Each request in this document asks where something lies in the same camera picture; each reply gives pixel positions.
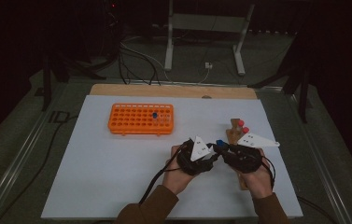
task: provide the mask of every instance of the person's right hand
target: person's right hand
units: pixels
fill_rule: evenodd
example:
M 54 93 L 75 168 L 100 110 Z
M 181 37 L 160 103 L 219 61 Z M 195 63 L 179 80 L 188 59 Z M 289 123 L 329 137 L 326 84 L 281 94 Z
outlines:
M 258 150 L 262 156 L 265 155 L 261 148 L 258 148 Z M 262 162 L 269 167 L 268 161 L 266 159 L 262 158 Z M 240 178 L 243 178 L 243 180 L 246 182 L 246 185 L 253 198 L 266 198 L 273 194 L 269 171 L 262 165 L 256 172 L 249 174 L 243 174 L 241 171 L 238 171 L 235 168 L 233 168 L 233 170 L 237 173 L 239 180 Z
M 171 156 L 173 156 L 179 148 L 180 146 L 173 146 Z M 187 185 L 191 182 L 191 180 L 195 177 L 195 175 L 188 175 L 184 173 L 182 170 L 179 170 L 179 165 L 176 162 L 176 159 L 174 159 L 169 164 L 167 169 L 174 170 L 174 171 L 164 173 L 162 184 L 165 187 L 167 187 L 169 190 L 171 190 L 175 195 L 182 192 L 187 187 Z

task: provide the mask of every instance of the jacket sleeve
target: jacket sleeve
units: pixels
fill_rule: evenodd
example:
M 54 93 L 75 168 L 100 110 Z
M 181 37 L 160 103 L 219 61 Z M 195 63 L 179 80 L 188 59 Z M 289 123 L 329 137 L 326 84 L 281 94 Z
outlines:
M 288 224 L 289 219 L 281 207 L 275 193 L 263 199 L 253 199 L 255 213 L 258 215 L 260 224 Z
M 114 224 L 162 224 L 177 202 L 172 191 L 159 185 L 142 204 L 126 205 Z

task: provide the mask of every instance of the black controller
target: black controller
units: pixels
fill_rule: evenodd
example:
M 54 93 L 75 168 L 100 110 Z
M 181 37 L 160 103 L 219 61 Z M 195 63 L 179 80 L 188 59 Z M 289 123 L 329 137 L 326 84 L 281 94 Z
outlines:
M 193 145 L 194 143 L 191 139 L 181 145 L 181 150 L 176 157 L 176 162 L 181 170 L 188 175 L 198 175 L 199 173 L 211 170 L 213 162 L 218 159 L 219 154 L 213 155 L 208 160 L 200 158 L 197 161 L 191 161 L 190 156 L 192 155 Z
M 211 170 L 214 161 L 219 156 L 222 156 L 225 163 L 244 174 L 255 172 L 262 165 L 262 155 L 258 149 L 240 145 L 228 145 L 220 140 L 216 144 L 207 144 L 208 147 L 213 147 L 216 152 L 210 159 L 204 160 L 204 158 L 200 158 L 197 161 L 191 161 L 190 156 L 193 144 L 191 139 L 184 142 L 177 155 L 178 165 L 188 175 L 198 175 L 199 173 Z

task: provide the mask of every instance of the white table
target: white table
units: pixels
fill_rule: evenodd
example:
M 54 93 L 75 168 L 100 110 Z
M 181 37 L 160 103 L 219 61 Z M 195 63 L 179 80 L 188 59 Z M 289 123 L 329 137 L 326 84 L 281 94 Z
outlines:
M 161 136 L 110 133 L 106 124 L 112 104 L 127 102 L 172 104 L 175 108 L 173 133 Z M 230 128 L 231 118 L 243 119 L 251 132 L 274 140 L 260 100 L 87 96 L 42 217 L 115 218 L 127 203 L 138 203 L 151 178 L 169 159 L 171 146 L 195 135 L 206 143 L 226 141 L 225 130 Z M 287 216 L 301 217 L 303 213 L 279 149 L 263 150 L 275 165 L 274 191 Z M 255 215 L 249 192 L 239 189 L 235 172 L 219 158 L 210 172 L 197 176 L 179 195 L 179 202 L 168 218 Z

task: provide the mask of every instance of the blue cap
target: blue cap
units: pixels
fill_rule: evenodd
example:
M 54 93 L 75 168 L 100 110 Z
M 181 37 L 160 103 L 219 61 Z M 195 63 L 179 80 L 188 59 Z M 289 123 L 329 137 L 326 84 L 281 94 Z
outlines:
M 224 145 L 224 142 L 222 140 L 217 140 L 216 141 L 217 146 L 222 147 Z

